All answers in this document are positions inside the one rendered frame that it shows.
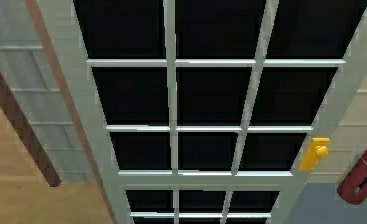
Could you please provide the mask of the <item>white glass pane door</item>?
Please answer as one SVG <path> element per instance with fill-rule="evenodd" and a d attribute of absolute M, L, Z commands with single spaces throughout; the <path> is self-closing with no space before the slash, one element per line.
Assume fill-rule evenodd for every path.
<path fill-rule="evenodd" d="M 163 21 L 166 38 L 167 59 L 161 61 L 161 65 L 167 66 L 167 88 L 169 106 L 169 133 L 171 149 L 172 174 L 151 174 L 146 177 L 158 177 L 167 180 L 172 177 L 172 184 L 157 184 L 154 187 L 172 187 L 174 223 L 179 223 L 179 195 L 178 190 L 183 187 L 210 187 L 210 184 L 199 184 L 200 178 L 195 176 L 183 176 L 178 174 L 178 126 L 177 126 L 177 82 L 176 82 L 176 42 L 175 42 L 175 0 L 163 0 Z M 248 134 L 250 117 L 253 105 L 256 101 L 259 82 L 264 65 L 295 65 L 294 60 L 266 60 L 266 51 L 274 26 L 279 0 L 266 0 L 263 22 L 260 28 L 258 46 L 254 60 L 257 65 L 252 66 L 251 81 L 249 81 L 246 101 L 242 116 L 242 129 L 238 135 L 236 151 L 233 157 L 231 168 L 231 180 L 236 180 L 242 158 L 242 141 Z M 39 25 L 39 14 L 35 27 L 40 37 L 42 47 L 48 58 L 49 65 L 70 114 L 73 126 L 76 129 L 78 138 L 86 153 L 91 171 L 98 184 L 104 203 L 114 224 L 133 224 L 130 217 L 130 206 L 125 195 L 124 177 L 120 176 L 121 171 L 117 163 L 113 162 L 113 146 L 105 128 L 106 122 L 103 118 L 103 110 L 97 105 L 98 99 L 95 97 L 96 86 L 92 80 L 91 65 L 88 64 L 86 49 L 80 47 L 81 31 L 73 4 L 73 0 L 33 0 L 30 3 L 30 15 L 34 20 L 34 5 L 38 13 L 41 13 L 42 25 Z M 61 32 L 61 25 L 68 29 L 68 39 L 62 39 L 58 34 Z M 330 136 L 338 128 L 346 110 L 363 80 L 367 76 L 367 7 L 361 18 L 354 36 L 349 43 L 347 51 L 343 57 L 343 64 L 338 65 L 333 82 L 327 91 L 327 95 L 322 101 L 315 120 L 311 125 L 311 132 L 304 140 L 300 152 L 295 158 L 291 167 L 293 176 L 288 181 L 284 177 L 264 177 L 255 176 L 247 178 L 245 187 L 279 187 L 282 188 L 279 198 L 274 203 L 271 218 L 268 224 L 284 224 L 288 219 L 291 210 L 306 186 L 307 180 L 311 177 L 311 171 L 300 171 L 303 156 L 306 154 L 306 146 L 311 144 L 313 136 Z"/>

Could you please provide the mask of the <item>red cylinder object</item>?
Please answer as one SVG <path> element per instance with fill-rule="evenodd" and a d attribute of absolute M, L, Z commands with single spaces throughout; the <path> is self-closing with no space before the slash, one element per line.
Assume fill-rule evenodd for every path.
<path fill-rule="evenodd" d="M 352 205 L 359 205 L 367 199 L 367 150 L 340 183 L 337 193 Z"/>

